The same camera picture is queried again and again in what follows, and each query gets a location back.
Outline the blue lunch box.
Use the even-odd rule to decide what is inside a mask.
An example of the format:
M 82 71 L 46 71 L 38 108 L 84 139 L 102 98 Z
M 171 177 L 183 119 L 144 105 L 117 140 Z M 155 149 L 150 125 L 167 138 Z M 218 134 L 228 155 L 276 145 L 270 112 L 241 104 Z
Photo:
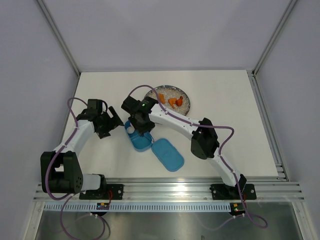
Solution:
M 134 131 L 134 133 L 128 134 L 127 133 L 127 128 L 128 127 L 133 127 L 130 124 L 129 120 L 125 122 L 124 128 L 125 128 L 125 131 L 126 131 L 126 134 L 127 134 L 128 138 L 129 138 L 129 140 L 131 141 L 131 143 L 133 145 L 133 148 L 137 152 L 145 152 L 146 150 L 148 150 L 148 149 L 150 149 L 152 147 L 152 144 L 148 145 L 148 144 L 145 144 L 143 142 L 142 136 L 140 136 L 136 130 Z

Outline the blue lunch box lid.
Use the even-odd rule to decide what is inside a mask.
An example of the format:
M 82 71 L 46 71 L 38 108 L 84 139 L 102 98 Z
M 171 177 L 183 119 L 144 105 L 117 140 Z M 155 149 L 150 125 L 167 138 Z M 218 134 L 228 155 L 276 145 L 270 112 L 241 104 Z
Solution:
M 178 171 L 185 163 L 184 157 L 166 138 L 156 140 L 151 150 L 169 172 Z

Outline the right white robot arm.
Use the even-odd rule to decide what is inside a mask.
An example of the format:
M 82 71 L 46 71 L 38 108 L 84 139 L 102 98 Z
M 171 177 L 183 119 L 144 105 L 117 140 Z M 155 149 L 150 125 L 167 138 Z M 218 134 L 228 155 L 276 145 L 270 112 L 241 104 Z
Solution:
M 191 153 L 201 160 L 208 161 L 222 179 L 223 184 L 218 187 L 212 186 L 211 190 L 227 200 L 242 198 L 247 179 L 222 153 L 222 148 L 234 134 L 233 128 L 213 126 L 208 118 L 188 118 L 164 107 L 151 97 L 136 100 L 127 96 L 121 108 L 129 114 L 128 120 L 139 135 L 151 132 L 156 124 L 184 135 L 191 142 Z

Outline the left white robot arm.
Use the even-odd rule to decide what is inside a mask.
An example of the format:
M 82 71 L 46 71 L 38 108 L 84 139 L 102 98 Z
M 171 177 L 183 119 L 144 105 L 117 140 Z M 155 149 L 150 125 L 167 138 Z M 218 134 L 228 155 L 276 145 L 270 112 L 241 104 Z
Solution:
M 108 194 L 108 186 L 103 183 L 105 177 L 97 173 L 84 174 L 78 157 L 92 135 L 103 139 L 111 135 L 110 131 L 123 125 L 112 106 L 106 111 L 92 107 L 84 109 L 76 117 L 67 140 L 40 156 L 42 190 L 55 201 L 86 191 L 97 199 L 103 199 Z

